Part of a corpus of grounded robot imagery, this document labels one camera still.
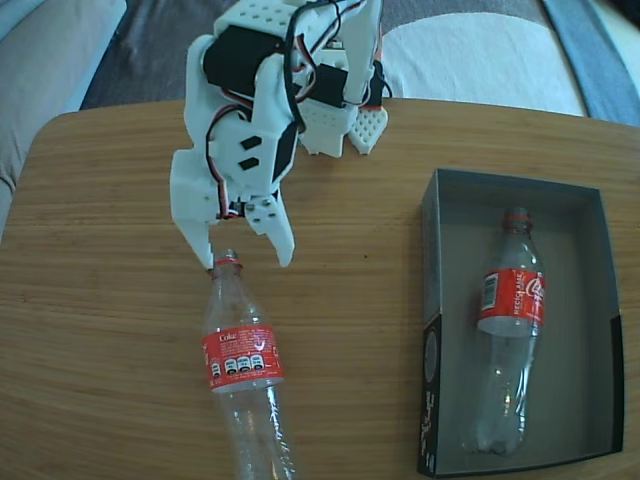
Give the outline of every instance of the plastic bottle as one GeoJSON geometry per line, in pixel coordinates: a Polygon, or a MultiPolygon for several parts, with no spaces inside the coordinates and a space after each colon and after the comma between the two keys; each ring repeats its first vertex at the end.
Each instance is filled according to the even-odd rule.
{"type": "Polygon", "coordinates": [[[280,408],[282,367],[273,329],[240,276],[233,251],[218,257],[203,326],[209,385],[223,410],[241,480],[297,477],[280,408]]]}
{"type": "Polygon", "coordinates": [[[490,335],[470,449],[509,455],[526,431],[527,392],[544,324],[544,268],[525,208],[505,212],[503,231],[484,277],[477,328],[490,335]]]}

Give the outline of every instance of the white 3d-printed part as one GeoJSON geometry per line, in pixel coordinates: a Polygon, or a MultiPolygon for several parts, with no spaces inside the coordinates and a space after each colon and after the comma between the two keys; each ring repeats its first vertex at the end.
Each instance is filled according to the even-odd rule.
{"type": "Polygon", "coordinates": [[[389,114],[381,110],[360,109],[358,118],[349,132],[349,140],[363,155],[369,155],[389,123],[389,114]]]}

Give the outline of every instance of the red label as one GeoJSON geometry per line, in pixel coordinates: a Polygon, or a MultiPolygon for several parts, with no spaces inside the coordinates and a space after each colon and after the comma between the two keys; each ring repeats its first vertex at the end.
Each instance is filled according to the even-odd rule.
{"type": "Polygon", "coordinates": [[[544,276],[505,268],[484,277],[480,319],[517,317],[544,324],[544,276]]]}
{"type": "Polygon", "coordinates": [[[211,389],[234,383],[282,377],[271,327],[236,327],[202,339],[211,389]]]}

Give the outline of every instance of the nutrition label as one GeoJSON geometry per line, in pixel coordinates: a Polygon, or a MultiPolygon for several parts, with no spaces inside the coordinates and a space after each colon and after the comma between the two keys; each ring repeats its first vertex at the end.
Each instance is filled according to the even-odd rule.
{"type": "Polygon", "coordinates": [[[236,327],[202,340],[211,389],[239,382],[282,377],[271,327],[236,327]]]}

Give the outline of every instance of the wooden table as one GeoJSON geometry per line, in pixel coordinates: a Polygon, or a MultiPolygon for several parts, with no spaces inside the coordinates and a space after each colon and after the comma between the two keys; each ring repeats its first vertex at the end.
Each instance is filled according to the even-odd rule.
{"type": "MultiPolygon", "coordinates": [[[[298,155],[283,186],[288,269],[243,221],[215,231],[277,328],[304,478],[423,478],[419,205],[438,166],[602,188],[624,312],[625,450],[544,476],[638,478],[640,131],[388,107],[370,157],[298,155]]],[[[0,478],[232,478],[199,346],[209,282],[169,214],[172,153],[188,146],[181,103],[66,115],[35,141],[0,248],[0,478]]]]}

